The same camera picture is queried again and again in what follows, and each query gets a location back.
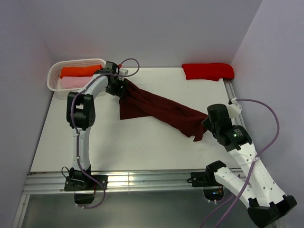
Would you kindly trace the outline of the dark red t-shirt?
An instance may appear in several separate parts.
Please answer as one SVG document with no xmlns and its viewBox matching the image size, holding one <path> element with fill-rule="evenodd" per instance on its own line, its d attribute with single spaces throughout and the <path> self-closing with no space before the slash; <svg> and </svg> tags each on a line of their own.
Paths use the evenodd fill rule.
<svg viewBox="0 0 304 228">
<path fill-rule="evenodd" d="M 142 90 L 129 80 L 126 82 L 124 95 L 119 99 L 121 120 L 151 116 L 187 137 L 193 136 L 195 142 L 203 139 L 207 129 L 202 122 L 208 117 L 207 114 Z"/>
</svg>

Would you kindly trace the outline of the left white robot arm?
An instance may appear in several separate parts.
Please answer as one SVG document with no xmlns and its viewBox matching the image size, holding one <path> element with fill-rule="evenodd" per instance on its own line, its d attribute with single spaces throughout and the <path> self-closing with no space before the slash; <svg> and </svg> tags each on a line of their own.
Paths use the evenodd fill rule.
<svg viewBox="0 0 304 228">
<path fill-rule="evenodd" d="M 106 62 L 82 89 L 67 95 L 66 120 L 73 129 L 74 155 L 66 187 L 74 191 L 106 189 L 107 176 L 93 176 L 89 159 L 89 136 L 96 119 L 95 98 L 103 91 L 121 97 L 127 83 L 125 76 L 128 76 L 128 70 L 114 62 Z"/>
</svg>

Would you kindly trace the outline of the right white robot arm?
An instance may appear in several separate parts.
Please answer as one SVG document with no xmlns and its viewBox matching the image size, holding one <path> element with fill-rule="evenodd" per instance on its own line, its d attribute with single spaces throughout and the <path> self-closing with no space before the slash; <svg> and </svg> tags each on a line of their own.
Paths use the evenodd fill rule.
<svg viewBox="0 0 304 228">
<path fill-rule="evenodd" d="M 206 181 L 210 185 L 226 187 L 246 206 L 254 224 L 265 228 L 285 216 L 297 202 L 271 177 L 246 129 L 233 125 L 233 114 L 239 114 L 241 110 L 237 103 L 210 105 L 203 125 L 237 162 L 247 179 L 242 181 L 222 161 L 215 161 L 206 167 Z"/>
</svg>

